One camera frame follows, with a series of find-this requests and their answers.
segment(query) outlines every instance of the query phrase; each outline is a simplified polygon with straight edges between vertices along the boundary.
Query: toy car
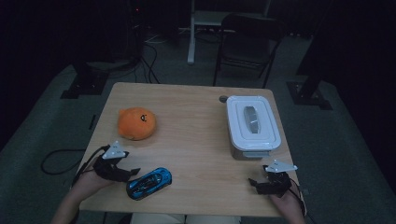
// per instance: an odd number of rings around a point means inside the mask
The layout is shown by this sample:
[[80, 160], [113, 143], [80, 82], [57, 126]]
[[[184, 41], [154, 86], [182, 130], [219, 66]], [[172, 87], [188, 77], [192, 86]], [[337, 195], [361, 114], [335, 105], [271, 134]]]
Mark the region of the toy car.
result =
[[172, 184], [171, 173], [159, 167], [140, 178], [129, 181], [126, 185], [126, 192], [130, 198], [139, 201], [170, 184]]

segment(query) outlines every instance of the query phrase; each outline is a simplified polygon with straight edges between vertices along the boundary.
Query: gray carpet floor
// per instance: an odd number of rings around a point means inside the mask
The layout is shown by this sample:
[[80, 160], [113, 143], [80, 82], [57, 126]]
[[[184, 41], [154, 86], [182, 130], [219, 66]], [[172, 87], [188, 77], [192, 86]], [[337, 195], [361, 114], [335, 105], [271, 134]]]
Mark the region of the gray carpet floor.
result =
[[[202, 85], [212, 83], [217, 38], [197, 34], [195, 64], [187, 64], [188, 35], [177, 45], [160, 36], [148, 44], [156, 49], [153, 64], [162, 84]], [[324, 223], [396, 223], [396, 198], [376, 166], [361, 134], [339, 98], [336, 88], [321, 82], [319, 89], [333, 110], [314, 105], [295, 105], [286, 82], [304, 81], [296, 76], [310, 40], [288, 36], [279, 47], [267, 89], [276, 104], [290, 146], [305, 203], [311, 217]], [[151, 63], [152, 48], [144, 47]], [[117, 64], [92, 63], [99, 69]], [[149, 69], [140, 63], [128, 71], [112, 72], [102, 95], [60, 99], [76, 73], [72, 66], [56, 76], [30, 115], [0, 154], [0, 223], [49, 223], [57, 205], [69, 189], [77, 170], [46, 175], [40, 169], [53, 150], [84, 149], [93, 133], [92, 117], [99, 118], [111, 87], [116, 82], [148, 82]], [[257, 72], [224, 67], [218, 86], [260, 88]], [[46, 163], [49, 171], [73, 165], [83, 152], [56, 154]], [[106, 223], [118, 223], [125, 214], [109, 213]], [[78, 223], [102, 223], [104, 213], [82, 211]], [[286, 223], [283, 218], [243, 217], [243, 224]]]

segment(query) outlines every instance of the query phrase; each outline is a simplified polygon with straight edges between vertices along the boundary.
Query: dark background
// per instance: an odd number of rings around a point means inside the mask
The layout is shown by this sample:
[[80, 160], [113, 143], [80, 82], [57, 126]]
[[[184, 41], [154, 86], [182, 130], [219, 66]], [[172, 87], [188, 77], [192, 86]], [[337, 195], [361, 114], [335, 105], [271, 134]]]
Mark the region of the dark background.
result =
[[[257, 11], [262, 3], [197, 0], [196, 9]], [[131, 45], [135, 25], [152, 26], [177, 42], [177, 27], [190, 25], [190, 9], [190, 1], [181, 0], [2, 1], [0, 147], [67, 65], [138, 57], [138, 46]], [[391, 0], [276, 0], [269, 12], [293, 35], [313, 36], [298, 75], [320, 76], [337, 88], [393, 189], [395, 12]]]

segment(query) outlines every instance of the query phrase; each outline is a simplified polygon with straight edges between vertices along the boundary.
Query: black chair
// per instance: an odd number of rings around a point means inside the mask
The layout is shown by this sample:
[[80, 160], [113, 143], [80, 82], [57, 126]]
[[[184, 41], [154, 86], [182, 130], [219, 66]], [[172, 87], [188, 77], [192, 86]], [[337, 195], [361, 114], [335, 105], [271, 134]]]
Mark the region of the black chair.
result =
[[265, 88], [276, 49], [287, 34], [287, 25], [275, 19], [250, 17], [232, 13], [226, 16], [220, 27], [220, 44], [213, 86], [222, 64], [261, 69], [260, 77], [268, 65]]

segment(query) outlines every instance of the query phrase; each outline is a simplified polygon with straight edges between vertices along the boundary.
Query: chair backrest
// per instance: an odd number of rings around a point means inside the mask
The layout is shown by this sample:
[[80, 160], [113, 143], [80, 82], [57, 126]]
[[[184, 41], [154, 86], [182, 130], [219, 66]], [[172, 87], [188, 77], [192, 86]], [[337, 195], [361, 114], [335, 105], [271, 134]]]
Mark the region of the chair backrest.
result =
[[276, 19], [232, 13], [221, 22], [221, 31], [224, 30], [280, 41], [287, 34], [288, 27], [284, 22]]

